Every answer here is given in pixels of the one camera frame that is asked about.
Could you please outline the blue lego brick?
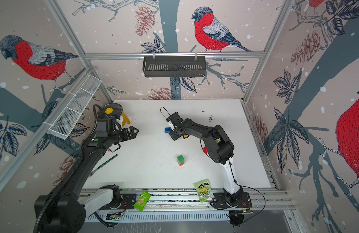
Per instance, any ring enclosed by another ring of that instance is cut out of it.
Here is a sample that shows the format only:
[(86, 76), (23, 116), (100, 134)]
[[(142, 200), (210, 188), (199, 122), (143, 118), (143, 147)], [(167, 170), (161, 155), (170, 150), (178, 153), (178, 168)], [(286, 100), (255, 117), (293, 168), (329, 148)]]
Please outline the blue lego brick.
[(164, 128), (165, 133), (169, 133), (170, 131), (172, 131), (172, 129), (170, 127)]

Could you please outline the green square lego brick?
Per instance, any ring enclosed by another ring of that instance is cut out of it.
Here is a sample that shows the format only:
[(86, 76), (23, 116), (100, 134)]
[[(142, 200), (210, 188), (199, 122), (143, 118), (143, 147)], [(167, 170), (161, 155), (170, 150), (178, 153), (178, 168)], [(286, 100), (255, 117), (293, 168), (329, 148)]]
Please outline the green square lego brick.
[(177, 162), (179, 165), (184, 164), (185, 163), (184, 157), (182, 155), (178, 156)]

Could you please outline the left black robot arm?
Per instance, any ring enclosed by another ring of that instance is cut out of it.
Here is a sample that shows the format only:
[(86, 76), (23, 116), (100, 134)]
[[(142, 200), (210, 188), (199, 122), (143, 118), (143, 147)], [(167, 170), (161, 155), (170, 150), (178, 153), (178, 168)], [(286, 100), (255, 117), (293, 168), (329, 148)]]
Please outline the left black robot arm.
[(77, 233), (85, 220), (107, 204), (127, 204), (117, 185), (101, 187), (97, 193), (79, 201), (81, 190), (93, 168), (112, 145), (135, 139), (139, 130), (122, 128), (113, 118), (97, 120), (94, 130), (81, 145), (81, 156), (65, 178), (46, 196), (34, 204), (37, 220), (35, 233)]

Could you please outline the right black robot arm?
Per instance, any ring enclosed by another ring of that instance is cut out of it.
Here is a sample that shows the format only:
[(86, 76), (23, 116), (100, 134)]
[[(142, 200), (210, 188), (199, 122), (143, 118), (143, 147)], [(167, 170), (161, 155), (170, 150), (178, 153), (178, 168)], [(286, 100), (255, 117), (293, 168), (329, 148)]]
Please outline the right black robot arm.
[(220, 125), (204, 126), (187, 118), (183, 119), (177, 112), (166, 118), (172, 131), (170, 137), (176, 141), (179, 138), (194, 136), (200, 139), (204, 153), (215, 163), (221, 166), (224, 181), (223, 193), (217, 193), (211, 201), (211, 206), (217, 210), (228, 208), (251, 209), (252, 204), (248, 193), (237, 183), (233, 172), (234, 144)]

